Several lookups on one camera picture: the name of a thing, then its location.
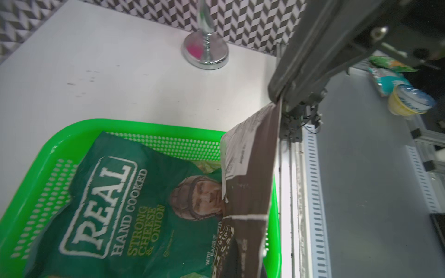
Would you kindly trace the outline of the green plastic basket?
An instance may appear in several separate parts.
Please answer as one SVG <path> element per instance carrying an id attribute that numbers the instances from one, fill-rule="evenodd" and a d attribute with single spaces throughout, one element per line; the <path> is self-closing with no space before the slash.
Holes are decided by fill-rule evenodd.
<path id="1" fill-rule="evenodd" d="M 68 205 L 76 171 L 102 133 L 185 161 L 220 161 L 223 133 L 214 130 L 110 119 L 85 120 L 66 127 L 41 149 L 1 220 L 3 278 L 26 278 L 24 271 L 33 246 L 55 215 Z M 280 270 L 277 196 L 272 190 L 262 274 L 277 278 Z"/>

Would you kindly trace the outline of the brown dark snack bag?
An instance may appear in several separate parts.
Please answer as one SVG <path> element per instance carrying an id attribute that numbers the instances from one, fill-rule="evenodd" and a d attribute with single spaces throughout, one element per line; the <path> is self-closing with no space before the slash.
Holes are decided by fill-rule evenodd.
<path id="1" fill-rule="evenodd" d="M 282 104 L 270 103 L 221 138 L 225 207 L 212 277 L 259 278 L 273 189 Z"/>

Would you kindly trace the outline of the green Real chips bag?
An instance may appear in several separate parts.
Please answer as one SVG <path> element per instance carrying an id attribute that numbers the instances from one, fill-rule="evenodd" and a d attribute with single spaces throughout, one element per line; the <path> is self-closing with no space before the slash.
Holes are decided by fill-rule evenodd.
<path id="1" fill-rule="evenodd" d="M 33 246 L 27 278 L 209 278 L 221 169 L 102 133 L 70 201 Z"/>

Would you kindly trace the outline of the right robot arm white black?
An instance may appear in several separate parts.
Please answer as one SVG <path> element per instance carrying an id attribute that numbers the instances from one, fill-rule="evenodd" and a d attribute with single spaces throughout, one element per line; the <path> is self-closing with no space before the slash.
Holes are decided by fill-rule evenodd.
<path id="1" fill-rule="evenodd" d="M 309 1 L 268 85 L 290 109 L 320 101 L 336 74 L 380 51 L 412 67 L 445 53 L 443 1 Z"/>

